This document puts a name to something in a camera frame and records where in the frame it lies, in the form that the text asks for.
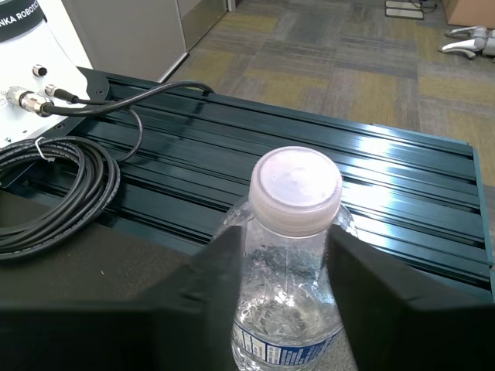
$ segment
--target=cable tie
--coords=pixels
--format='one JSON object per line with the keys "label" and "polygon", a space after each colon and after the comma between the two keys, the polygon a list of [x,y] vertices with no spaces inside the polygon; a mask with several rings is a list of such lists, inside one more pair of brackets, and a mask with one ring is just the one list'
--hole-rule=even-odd
{"label": "cable tie", "polygon": [[34,142],[34,145],[36,146],[36,148],[38,149],[38,152],[39,152],[39,155],[41,156],[41,158],[45,161],[48,161],[48,162],[54,162],[55,161],[55,158],[54,157],[45,157],[45,155],[43,154],[43,152],[41,152],[41,148],[39,147],[39,141],[41,141],[42,139],[44,139],[44,137],[39,137],[38,139],[36,139],[36,141]]}

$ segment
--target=blue label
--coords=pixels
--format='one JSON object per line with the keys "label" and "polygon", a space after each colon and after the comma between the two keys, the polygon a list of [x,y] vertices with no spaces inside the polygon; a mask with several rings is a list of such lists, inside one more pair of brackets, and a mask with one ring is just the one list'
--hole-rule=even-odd
{"label": "blue label", "polygon": [[283,346],[261,340],[253,336],[246,329],[234,323],[233,337],[237,345],[246,352],[273,365],[296,366],[304,365],[323,354],[339,335],[339,331],[327,340],[307,346]]}

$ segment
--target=black cable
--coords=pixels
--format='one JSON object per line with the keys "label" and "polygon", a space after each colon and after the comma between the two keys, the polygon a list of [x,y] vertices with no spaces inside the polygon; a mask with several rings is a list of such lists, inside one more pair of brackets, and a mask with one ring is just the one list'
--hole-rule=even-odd
{"label": "black cable", "polygon": [[[60,204],[20,226],[0,228],[0,261],[42,253],[93,222],[115,197],[121,182],[118,163],[98,143],[86,138],[42,139],[46,158],[73,162],[77,175]],[[0,175],[40,159],[35,140],[0,149]]]}
{"label": "black cable", "polygon": [[[76,96],[73,96],[73,98],[70,100],[72,101],[72,103],[75,103],[75,104],[93,104],[93,105],[100,105],[100,106],[105,105],[105,104],[109,104],[109,103],[113,103],[113,101],[111,101],[111,100],[92,100],[92,99],[87,100],[87,99],[80,99],[79,97],[76,97]],[[123,158],[120,158],[117,160],[118,163],[125,162],[125,161],[129,160],[132,156],[134,156],[136,154],[136,152],[139,150],[139,148],[141,147],[142,138],[143,138],[144,129],[142,127],[141,118],[139,117],[137,112],[134,111],[132,108],[128,108],[127,112],[129,114],[131,114],[131,116],[136,120],[136,123],[138,124],[138,130],[139,130],[138,141],[136,142],[134,147],[131,149],[131,151],[129,151]]]}
{"label": "black cable", "polygon": [[423,14],[433,13],[439,6],[439,1],[435,0],[435,5],[433,5],[433,8],[430,8],[429,12],[426,12],[425,6],[423,5],[425,3],[425,1],[426,0],[419,0],[419,6],[418,6],[418,4],[415,2],[415,0],[409,0],[409,2],[411,4],[413,4],[416,7],[416,9],[421,10],[423,12]]}
{"label": "black cable", "polygon": [[103,104],[100,107],[84,107],[84,108],[68,108],[57,107],[52,104],[46,104],[42,107],[42,112],[46,114],[59,114],[60,116],[98,116],[100,114],[109,114],[111,112],[119,111],[124,108],[129,108],[133,104],[137,104],[144,99],[155,96],[156,94],[164,93],[166,91],[177,89],[179,87],[194,87],[206,91],[207,93],[214,93],[213,89],[204,83],[193,80],[176,81],[175,83],[165,83],[153,87],[145,92],[136,94],[132,97],[127,97],[122,100],[112,102],[109,104]]}

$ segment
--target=gray cabinet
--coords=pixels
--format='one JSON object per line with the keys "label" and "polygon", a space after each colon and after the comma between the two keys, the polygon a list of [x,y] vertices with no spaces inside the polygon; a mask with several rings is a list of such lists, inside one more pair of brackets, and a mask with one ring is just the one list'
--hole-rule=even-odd
{"label": "gray cabinet", "polygon": [[63,4],[96,70],[157,81],[187,55],[176,0]]}
{"label": "gray cabinet", "polygon": [[227,11],[227,0],[177,0],[187,50],[213,27]]}

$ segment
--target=bottle cap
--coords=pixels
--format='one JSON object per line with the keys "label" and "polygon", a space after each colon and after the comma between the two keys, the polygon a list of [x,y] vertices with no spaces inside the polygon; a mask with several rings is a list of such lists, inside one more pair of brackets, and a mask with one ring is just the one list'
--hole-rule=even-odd
{"label": "bottle cap", "polygon": [[332,224],[342,175],[324,154],[303,147],[270,151],[257,162],[249,199],[258,221],[277,234],[307,237]]}

